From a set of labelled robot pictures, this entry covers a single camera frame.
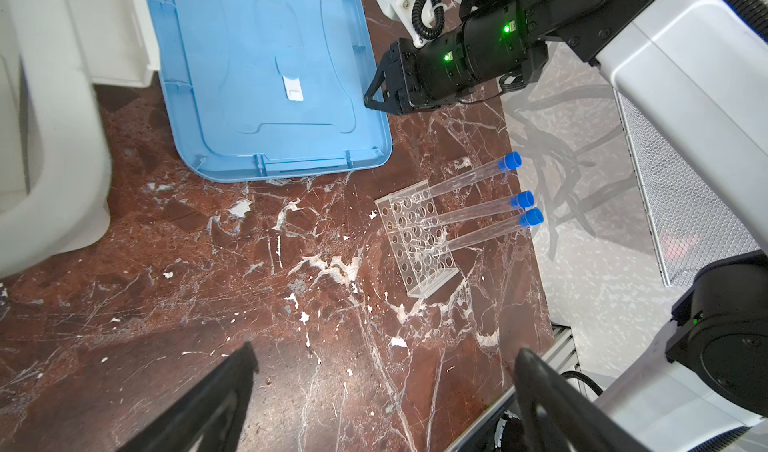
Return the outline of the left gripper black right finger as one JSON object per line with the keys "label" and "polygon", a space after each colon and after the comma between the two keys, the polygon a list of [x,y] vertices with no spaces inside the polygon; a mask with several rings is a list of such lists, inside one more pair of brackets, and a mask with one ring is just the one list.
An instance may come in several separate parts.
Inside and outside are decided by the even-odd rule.
{"label": "left gripper black right finger", "polygon": [[536,353],[519,350],[514,384],[530,451],[644,451]]}

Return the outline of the white plastic storage bin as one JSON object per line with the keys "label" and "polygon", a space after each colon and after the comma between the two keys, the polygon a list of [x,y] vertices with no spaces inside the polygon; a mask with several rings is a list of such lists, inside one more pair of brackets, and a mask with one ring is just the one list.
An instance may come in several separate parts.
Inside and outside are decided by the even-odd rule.
{"label": "white plastic storage bin", "polygon": [[1,0],[1,273],[88,247],[110,226],[99,85],[160,69],[146,0]]}

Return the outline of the pink object in basket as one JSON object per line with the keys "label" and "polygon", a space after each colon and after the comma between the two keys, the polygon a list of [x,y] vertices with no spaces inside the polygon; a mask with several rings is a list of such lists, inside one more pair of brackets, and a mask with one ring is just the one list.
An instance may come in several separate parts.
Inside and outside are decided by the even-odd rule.
{"label": "pink object in basket", "polygon": [[681,263],[694,252],[698,243],[697,236],[664,234],[660,239],[662,258],[665,262]]}

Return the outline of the blue plastic bin lid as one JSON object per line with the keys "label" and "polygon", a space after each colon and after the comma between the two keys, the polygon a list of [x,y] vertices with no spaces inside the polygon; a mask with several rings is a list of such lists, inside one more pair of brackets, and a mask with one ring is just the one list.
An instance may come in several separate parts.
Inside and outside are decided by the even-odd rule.
{"label": "blue plastic bin lid", "polygon": [[361,0],[146,0],[176,150],[219,183],[385,164]]}

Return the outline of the clear acrylic test tube rack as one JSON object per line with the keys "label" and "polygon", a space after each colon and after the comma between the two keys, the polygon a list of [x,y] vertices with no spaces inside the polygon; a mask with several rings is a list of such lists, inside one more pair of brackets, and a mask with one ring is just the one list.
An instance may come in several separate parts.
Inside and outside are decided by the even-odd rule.
{"label": "clear acrylic test tube rack", "polygon": [[377,199],[375,205],[407,296],[430,298],[459,269],[446,247],[446,228],[434,223],[437,210],[429,184],[421,181]]}

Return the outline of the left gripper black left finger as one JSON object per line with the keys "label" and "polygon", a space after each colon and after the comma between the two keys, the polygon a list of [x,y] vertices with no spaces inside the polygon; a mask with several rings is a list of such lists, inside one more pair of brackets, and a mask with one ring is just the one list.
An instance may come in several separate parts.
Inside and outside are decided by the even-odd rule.
{"label": "left gripper black left finger", "polygon": [[235,451],[258,372],[246,342],[120,449]]}

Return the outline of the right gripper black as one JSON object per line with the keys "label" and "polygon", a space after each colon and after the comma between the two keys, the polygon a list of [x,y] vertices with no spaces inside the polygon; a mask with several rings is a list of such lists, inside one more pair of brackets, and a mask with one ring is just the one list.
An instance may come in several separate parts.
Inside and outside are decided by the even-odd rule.
{"label": "right gripper black", "polygon": [[547,44],[528,33],[524,12],[501,7],[475,13],[422,48],[409,39],[394,42],[363,96],[364,106],[410,115],[468,105],[474,89],[494,79],[503,92],[526,88],[548,59]]}

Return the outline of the blue capped test tube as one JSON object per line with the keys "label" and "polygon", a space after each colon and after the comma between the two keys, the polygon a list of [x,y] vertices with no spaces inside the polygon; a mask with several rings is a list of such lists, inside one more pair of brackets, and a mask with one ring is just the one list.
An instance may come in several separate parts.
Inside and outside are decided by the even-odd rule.
{"label": "blue capped test tube", "polygon": [[431,198],[442,196],[500,174],[515,172],[521,166],[522,156],[518,152],[511,152],[492,162],[431,186],[427,189],[426,193]]}
{"label": "blue capped test tube", "polygon": [[503,213],[524,211],[534,206],[535,198],[533,193],[531,191],[523,191],[508,198],[496,199],[437,215],[429,221],[424,220],[424,225],[429,227],[447,226]]}
{"label": "blue capped test tube", "polygon": [[532,208],[516,217],[495,223],[488,227],[462,235],[446,243],[449,252],[472,247],[486,241],[504,237],[523,229],[530,229],[544,222],[543,213],[539,208]]}

